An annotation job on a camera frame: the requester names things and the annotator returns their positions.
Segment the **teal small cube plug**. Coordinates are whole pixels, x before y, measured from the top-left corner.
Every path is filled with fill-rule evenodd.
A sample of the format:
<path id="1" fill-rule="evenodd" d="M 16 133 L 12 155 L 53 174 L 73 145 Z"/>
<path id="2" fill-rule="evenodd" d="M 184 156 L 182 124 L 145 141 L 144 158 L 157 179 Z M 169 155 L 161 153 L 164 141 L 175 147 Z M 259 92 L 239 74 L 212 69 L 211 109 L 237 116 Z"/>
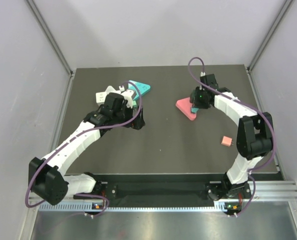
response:
<path id="1" fill-rule="evenodd" d="M 198 110 L 199 110 L 199 108 L 197 108 L 197 107 L 192 107 L 190 109 L 191 113 L 193 113 L 193 114 L 196 114 L 198 112 Z"/>

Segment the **pink triangular power strip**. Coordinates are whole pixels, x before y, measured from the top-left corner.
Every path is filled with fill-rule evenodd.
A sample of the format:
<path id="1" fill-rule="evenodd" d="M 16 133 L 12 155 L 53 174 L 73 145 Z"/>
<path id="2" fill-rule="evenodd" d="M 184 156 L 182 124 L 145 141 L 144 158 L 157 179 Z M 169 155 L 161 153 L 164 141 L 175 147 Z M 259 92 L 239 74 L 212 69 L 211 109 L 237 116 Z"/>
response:
<path id="1" fill-rule="evenodd" d="M 192 104 L 190 98 L 182 98 L 176 101 L 175 106 L 191 121 L 194 121 L 197 117 L 196 113 L 191 111 Z"/>

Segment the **teal triangular power strip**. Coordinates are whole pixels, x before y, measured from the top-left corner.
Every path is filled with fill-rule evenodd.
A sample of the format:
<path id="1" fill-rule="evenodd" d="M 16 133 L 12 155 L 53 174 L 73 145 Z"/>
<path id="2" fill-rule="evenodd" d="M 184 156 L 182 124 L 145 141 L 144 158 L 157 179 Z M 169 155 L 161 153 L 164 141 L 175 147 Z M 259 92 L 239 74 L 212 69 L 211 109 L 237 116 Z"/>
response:
<path id="1" fill-rule="evenodd" d="M 130 90 L 134 90 L 134 92 L 136 93 L 136 95 L 133 98 L 133 100 L 135 100 L 135 101 L 137 101 L 139 99 L 139 94 L 136 91 L 136 88 L 134 86 L 136 86 L 138 88 L 141 96 L 147 94 L 151 90 L 151 86 L 149 84 L 134 81 L 134 80 L 129 80 L 128 88 Z"/>

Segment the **white triangular power strip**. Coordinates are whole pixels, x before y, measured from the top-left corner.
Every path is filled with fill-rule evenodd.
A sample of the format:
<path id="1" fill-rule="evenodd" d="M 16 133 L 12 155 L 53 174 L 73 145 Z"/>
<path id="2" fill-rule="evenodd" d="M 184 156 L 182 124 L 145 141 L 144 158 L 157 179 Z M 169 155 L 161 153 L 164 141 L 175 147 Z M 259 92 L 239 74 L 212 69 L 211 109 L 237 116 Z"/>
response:
<path id="1" fill-rule="evenodd" d="M 115 92 L 116 92 L 116 89 L 115 89 L 113 86 L 109 85 L 109 86 L 106 88 L 105 92 L 106 92 L 106 94 L 108 95 L 109 93 L 115 93 Z"/>

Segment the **plain white cube socket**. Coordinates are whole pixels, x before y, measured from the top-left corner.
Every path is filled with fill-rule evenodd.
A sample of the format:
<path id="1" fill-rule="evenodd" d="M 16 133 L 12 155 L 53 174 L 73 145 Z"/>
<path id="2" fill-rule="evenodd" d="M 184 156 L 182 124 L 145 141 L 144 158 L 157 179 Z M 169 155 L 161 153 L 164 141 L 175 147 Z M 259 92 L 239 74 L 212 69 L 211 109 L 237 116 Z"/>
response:
<path id="1" fill-rule="evenodd" d="M 102 105 L 105 102 L 107 96 L 107 92 L 103 91 L 103 92 L 97 92 L 95 94 L 95 101 L 97 103 L 98 106 Z"/>

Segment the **pink small cube plug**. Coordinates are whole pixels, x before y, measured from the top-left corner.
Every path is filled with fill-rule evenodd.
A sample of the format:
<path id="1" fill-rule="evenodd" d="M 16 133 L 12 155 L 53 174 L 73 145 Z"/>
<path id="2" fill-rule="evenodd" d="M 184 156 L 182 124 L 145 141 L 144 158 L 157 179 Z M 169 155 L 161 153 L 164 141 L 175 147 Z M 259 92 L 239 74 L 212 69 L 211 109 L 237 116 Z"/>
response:
<path id="1" fill-rule="evenodd" d="M 226 146 L 226 147 L 230 147 L 234 144 L 234 141 L 231 137 L 228 137 L 228 136 L 223 136 L 222 140 L 221 140 L 221 144 L 223 146 Z"/>

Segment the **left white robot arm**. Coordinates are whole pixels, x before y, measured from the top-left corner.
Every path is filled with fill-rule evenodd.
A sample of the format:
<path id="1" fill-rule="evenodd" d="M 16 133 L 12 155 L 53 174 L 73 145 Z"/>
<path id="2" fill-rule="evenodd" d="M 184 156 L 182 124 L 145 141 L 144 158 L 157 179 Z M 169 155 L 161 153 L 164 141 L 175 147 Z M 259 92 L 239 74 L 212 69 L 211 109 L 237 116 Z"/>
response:
<path id="1" fill-rule="evenodd" d="M 44 202 L 59 204 L 65 197 L 87 194 L 90 198 L 101 195 L 102 186 L 91 173 L 66 175 L 75 160 L 107 131 L 125 127 L 140 130 L 144 125 L 143 107 L 134 112 L 133 89 L 113 90 L 106 93 L 104 102 L 89 112 L 77 129 L 55 150 L 42 159 L 33 158 L 28 165 L 28 190 Z"/>

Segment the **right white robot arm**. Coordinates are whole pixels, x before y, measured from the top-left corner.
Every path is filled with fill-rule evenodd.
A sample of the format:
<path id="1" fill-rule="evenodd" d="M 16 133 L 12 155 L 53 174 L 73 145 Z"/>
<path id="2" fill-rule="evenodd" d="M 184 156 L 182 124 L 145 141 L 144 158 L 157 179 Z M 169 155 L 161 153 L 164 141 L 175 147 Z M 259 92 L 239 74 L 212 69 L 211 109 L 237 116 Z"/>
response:
<path id="1" fill-rule="evenodd" d="M 270 113 L 258 113 L 239 103 L 231 91 L 220 88 L 214 74 L 200 74 L 201 86 L 196 87 L 189 101 L 194 109 L 214 107 L 222 111 L 237 125 L 236 148 L 238 154 L 232 167 L 219 184 L 208 184 L 207 194 L 212 200 L 234 198 L 243 193 L 249 174 L 273 149 L 273 119 Z"/>

